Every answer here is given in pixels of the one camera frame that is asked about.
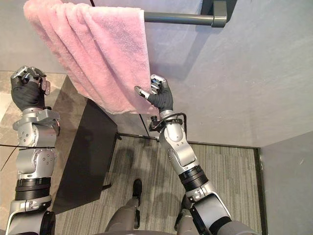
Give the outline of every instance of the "cable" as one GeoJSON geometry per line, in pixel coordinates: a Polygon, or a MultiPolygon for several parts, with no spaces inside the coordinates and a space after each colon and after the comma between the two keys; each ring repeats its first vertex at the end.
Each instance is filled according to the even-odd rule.
{"type": "Polygon", "coordinates": [[[90,3],[91,3],[92,6],[94,6],[93,0],[90,0],[90,3]]]}
{"type": "Polygon", "coordinates": [[[37,147],[37,146],[35,146],[35,147],[28,147],[28,146],[8,145],[8,144],[0,144],[0,146],[22,148],[20,150],[31,149],[31,148],[55,148],[55,147],[37,147]]]}
{"type": "Polygon", "coordinates": [[[186,138],[187,138],[187,115],[184,113],[177,113],[177,114],[171,114],[165,118],[163,118],[155,127],[154,129],[156,129],[157,127],[159,127],[166,119],[176,116],[176,119],[178,119],[178,116],[183,115],[184,117],[184,130],[185,130],[185,134],[186,134],[186,138]]]}
{"type": "Polygon", "coordinates": [[[1,170],[0,170],[0,172],[2,171],[2,169],[3,169],[4,166],[5,166],[5,164],[8,162],[8,160],[10,159],[11,155],[13,154],[13,152],[15,151],[15,149],[16,149],[17,147],[19,147],[19,146],[15,146],[15,148],[13,149],[13,151],[10,153],[9,157],[7,158],[7,160],[5,161],[5,163],[3,164],[3,166],[2,166],[2,168],[1,168],[1,170]]]}
{"type": "Polygon", "coordinates": [[[144,122],[143,119],[142,119],[141,114],[139,114],[139,116],[140,116],[140,119],[141,119],[141,121],[142,121],[143,126],[144,126],[145,129],[146,129],[147,135],[150,137],[149,132],[148,132],[148,130],[147,130],[147,127],[146,127],[146,125],[145,125],[145,122],[144,122]]]}

